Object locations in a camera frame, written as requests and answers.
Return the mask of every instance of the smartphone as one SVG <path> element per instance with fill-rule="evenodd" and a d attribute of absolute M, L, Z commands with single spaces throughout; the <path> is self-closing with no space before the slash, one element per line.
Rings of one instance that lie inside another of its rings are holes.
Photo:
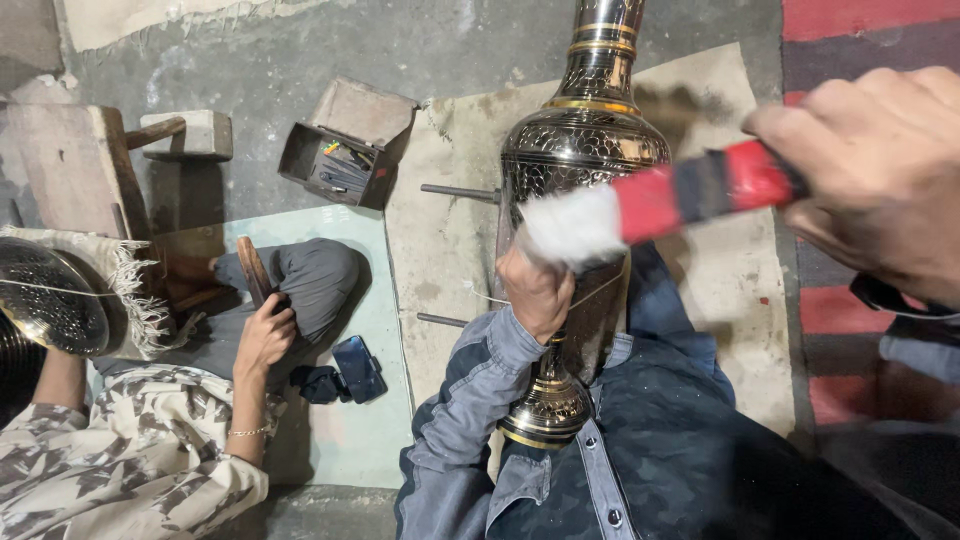
<path fill-rule="evenodd" d="M 368 402 L 387 391 L 387 383 L 380 376 L 380 366 L 359 335 L 337 343 L 330 352 L 357 404 Z"/>

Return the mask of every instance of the gray pants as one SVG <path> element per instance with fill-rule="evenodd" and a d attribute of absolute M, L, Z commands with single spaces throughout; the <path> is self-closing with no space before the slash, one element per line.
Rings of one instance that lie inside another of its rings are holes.
<path fill-rule="evenodd" d="M 256 250 L 270 274 L 270 281 L 290 297 L 297 314 L 298 336 L 290 350 L 274 364 L 267 379 L 271 391 L 283 388 L 290 371 L 296 367 L 313 344 L 320 341 L 333 324 L 340 308 L 357 281 L 357 255 L 340 242 L 315 238 L 300 244 Z M 217 259 L 214 275 L 218 282 L 247 290 L 240 261 L 236 254 Z M 136 367 L 173 364 L 206 370 L 217 377 L 233 380 L 244 323 L 254 312 L 247 302 L 239 307 L 205 317 L 197 325 L 197 333 L 183 347 L 164 353 L 153 362 L 119 358 L 94 358 L 93 366 L 104 377 Z"/>

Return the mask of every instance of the knee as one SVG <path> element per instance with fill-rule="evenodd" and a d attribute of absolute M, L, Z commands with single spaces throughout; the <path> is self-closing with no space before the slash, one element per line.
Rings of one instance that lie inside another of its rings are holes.
<path fill-rule="evenodd" d="M 315 267 L 323 268 L 324 280 L 335 284 L 344 294 L 348 294 L 357 282 L 360 274 L 359 257 L 346 245 L 326 238 L 314 238 L 308 242 Z"/>

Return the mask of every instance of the beige patterned shirt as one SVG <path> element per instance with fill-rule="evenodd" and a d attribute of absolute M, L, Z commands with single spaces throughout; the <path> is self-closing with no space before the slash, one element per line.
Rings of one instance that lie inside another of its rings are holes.
<path fill-rule="evenodd" d="M 263 501 L 266 473 L 223 453 L 232 389 L 155 364 L 107 379 L 89 422 L 30 405 L 0 432 L 0 539 L 186 540 Z"/>

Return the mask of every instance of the red brush handle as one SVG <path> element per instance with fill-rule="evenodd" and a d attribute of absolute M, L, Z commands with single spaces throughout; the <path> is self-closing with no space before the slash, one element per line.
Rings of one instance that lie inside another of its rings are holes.
<path fill-rule="evenodd" d="M 637 244 L 689 223 L 807 196 L 806 182 L 759 141 L 709 151 L 613 181 L 623 241 Z"/>

